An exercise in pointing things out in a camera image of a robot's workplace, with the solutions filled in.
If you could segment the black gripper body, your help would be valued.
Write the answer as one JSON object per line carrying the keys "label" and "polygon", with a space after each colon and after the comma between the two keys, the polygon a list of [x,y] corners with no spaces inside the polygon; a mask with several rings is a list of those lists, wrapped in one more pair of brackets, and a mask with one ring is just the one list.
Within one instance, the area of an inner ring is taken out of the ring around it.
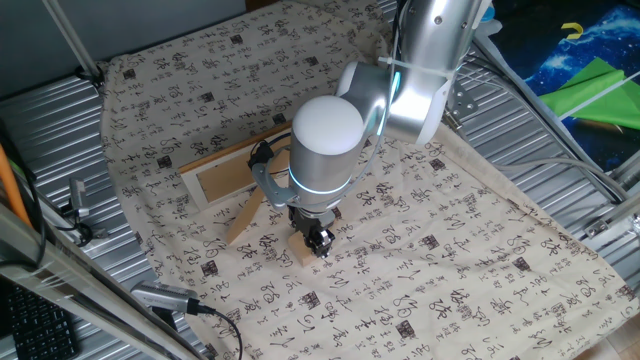
{"label": "black gripper body", "polygon": [[296,231],[305,238],[311,238],[316,232],[328,230],[336,220],[333,210],[309,212],[303,208],[289,207],[289,220]]}

